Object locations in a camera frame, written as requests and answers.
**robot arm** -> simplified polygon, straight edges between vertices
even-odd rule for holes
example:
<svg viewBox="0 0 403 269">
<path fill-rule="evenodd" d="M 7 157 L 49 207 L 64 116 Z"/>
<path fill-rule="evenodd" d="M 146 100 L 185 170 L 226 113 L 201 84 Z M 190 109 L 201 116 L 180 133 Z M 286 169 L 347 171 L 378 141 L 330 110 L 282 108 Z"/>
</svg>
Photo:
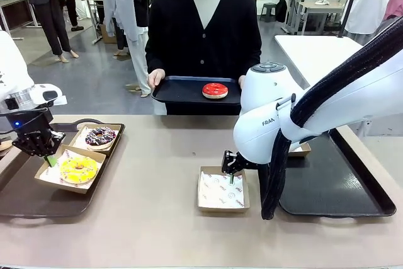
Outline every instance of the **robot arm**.
<svg viewBox="0 0 403 269">
<path fill-rule="evenodd" d="M 248 71 L 243 114 L 234 128 L 239 152 L 225 153 L 223 171 L 270 163 L 271 187 L 261 192 L 264 219 L 273 217 L 281 196 L 290 148 L 335 127 L 403 112 L 402 35 L 403 18 L 306 90 L 284 66 L 261 64 Z"/>
<path fill-rule="evenodd" d="M 6 117 L 18 138 L 13 145 L 27 154 L 55 154 L 65 134 L 54 132 L 49 107 L 67 104 L 61 90 L 52 84 L 34 84 L 12 38 L 0 31 L 0 116 Z"/>
</svg>

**black tray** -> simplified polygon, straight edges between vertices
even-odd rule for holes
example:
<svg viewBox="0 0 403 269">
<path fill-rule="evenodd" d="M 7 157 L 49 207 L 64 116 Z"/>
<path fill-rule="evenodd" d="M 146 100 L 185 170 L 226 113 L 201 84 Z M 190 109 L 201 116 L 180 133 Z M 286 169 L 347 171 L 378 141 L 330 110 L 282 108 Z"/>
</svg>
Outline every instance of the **black tray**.
<svg viewBox="0 0 403 269">
<path fill-rule="evenodd" d="M 387 217 L 396 206 L 334 129 L 309 141 L 306 158 L 288 158 L 280 206 L 289 214 Z"/>
<path fill-rule="evenodd" d="M 228 95 L 218 100 L 207 99 L 202 91 L 208 83 L 224 84 L 228 87 Z M 237 106 L 241 104 L 241 89 L 236 80 L 229 78 L 169 76 L 157 86 L 152 97 L 163 103 L 216 103 Z"/>
<path fill-rule="evenodd" d="M 78 133 L 77 125 L 91 122 L 104 124 L 97 120 L 85 119 L 74 123 L 55 123 L 51 126 L 55 131 L 65 132 L 63 143 L 69 145 Z M 119 125 L 121 129 L 111 147 L 111 156 L 106 157 L 92 186 L 84 195 L 46 186 L 36 181 L 35 174 L 43 164 L 43 158 L 30 157 L 21 152 L 0 175 L 0 216 L 40 219 L 75 217 L 82 214 L 91 203 L 98 183 L 125 129 L 124 124 Z"/>
</svg>

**tray handle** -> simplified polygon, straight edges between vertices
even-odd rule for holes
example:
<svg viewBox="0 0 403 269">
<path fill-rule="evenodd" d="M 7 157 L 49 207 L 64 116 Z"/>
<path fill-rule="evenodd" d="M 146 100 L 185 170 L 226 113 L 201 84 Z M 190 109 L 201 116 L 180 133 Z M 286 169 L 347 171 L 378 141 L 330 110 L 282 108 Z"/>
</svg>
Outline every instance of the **tray handle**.
<svg viewBox="0 0 403 269">
<path fill-rule="evenodd" d="M 82 123 L 95 123 L 104 124 L 103 122 L 95 119 L 80 119 L 72 123 L 53 123 L 50 126 L 58 132 L 77 132 L 77 126 Z"/>
</svg>

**chocolate donut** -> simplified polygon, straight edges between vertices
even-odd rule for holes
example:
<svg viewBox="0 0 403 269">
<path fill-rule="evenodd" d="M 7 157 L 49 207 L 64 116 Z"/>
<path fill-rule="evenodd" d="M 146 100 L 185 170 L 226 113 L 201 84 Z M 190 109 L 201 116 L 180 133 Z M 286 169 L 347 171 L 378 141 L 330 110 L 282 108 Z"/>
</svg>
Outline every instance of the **chocolate donut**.
<svg viewBox="0 0 403 269">
<path fill-rule="evenodd" d="M 89 132 L 86 143 L 90 146 L 102 146 L 112 142 L 115 137 L 115 131 L 109 127 L 98 127 Z"/>
</svg>

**shoe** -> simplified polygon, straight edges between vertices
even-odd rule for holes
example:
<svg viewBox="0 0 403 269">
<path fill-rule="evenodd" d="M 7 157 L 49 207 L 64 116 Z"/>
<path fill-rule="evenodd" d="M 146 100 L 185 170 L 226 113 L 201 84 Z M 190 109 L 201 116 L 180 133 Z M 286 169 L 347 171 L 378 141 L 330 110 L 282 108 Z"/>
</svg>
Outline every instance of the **shoe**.
<svg viewBox="0 0 403 269">
<path fill-rule="evenodd" d="M 83 29 L 83 26 L 76 26 L 75 28 L 71 28 L 71 31 L 82 31 Z"/>
</svg>

